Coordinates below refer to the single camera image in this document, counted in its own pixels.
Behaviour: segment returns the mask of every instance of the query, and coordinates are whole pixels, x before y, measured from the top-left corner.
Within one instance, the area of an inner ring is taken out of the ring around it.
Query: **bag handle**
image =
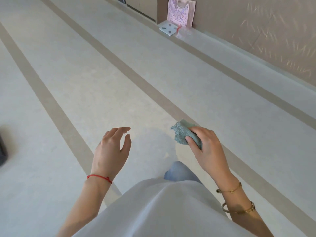
[[[177,8],[184,8],[184,7],[179,7],[179,4],[178,4],[179,1],[182,1],[182,0],[177,0]]]

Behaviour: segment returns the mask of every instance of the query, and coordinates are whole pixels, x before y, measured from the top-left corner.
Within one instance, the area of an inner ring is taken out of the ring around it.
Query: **tote bag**
[[[192,27],[194,12],[195,1],[169,0],[167,20],[181,27]]]

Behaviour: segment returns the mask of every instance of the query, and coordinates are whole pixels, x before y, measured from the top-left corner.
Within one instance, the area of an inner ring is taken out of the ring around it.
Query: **hand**
[[[198,126],[189,129],[197,134],[202,141],[202,150],[200,150],[191,137],[186,136],[185,138],[203,170],[205,170],[215,182],[232,176],[222,145],[214,131]]]
[[[95,149],[91,174],[109,177],[111,181],[123,168],[131,149],[131,136],[126,135],[123,148],[120,141],[130,127],[113,128],[107,131]]]

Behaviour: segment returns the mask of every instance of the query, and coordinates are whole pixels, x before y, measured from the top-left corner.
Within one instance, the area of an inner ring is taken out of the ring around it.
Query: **brown wall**
[[[193,27],[316,86],[316,0],[195,0]]]

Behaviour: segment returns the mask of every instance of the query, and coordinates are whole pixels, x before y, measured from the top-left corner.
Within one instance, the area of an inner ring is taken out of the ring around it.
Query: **bracelet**
[[[256,207],[255,207],[255,204],[251,201],[251,207],[245,211],[235,211],[235,212],[231,212],[231,211],[228,211],[228,210],[225,210],[224,209],[224,206],[226,205],[226,202],[222,204],[222,210],[225,211],[226,213],[229,213],[229,214],[237,214],[237,215],[242,215],[242,214],[247,214],[247,213],[250,213],[250,212],[253,212],[256,210]]]
[[[89,177],[91,176],[96,176],[96,177],[100,177],[102,179],[106,179],[108,182],[110,182],[112,184],[112,181],[110,181],[110,178],[109,177],[103,177],[103,176],[100,176],[100,175],[88,175],[87,176],[87,179],[89,179]]]
[[[234,190],[230,190],[230,191],[221,191],[220,189],[216,190],[216,193],[224,193],[224,192],[230,192],[231,194],[233,194],[236,190],[238,190],[241,187],[241,182],[239,182],[239,185],[236,189]]]

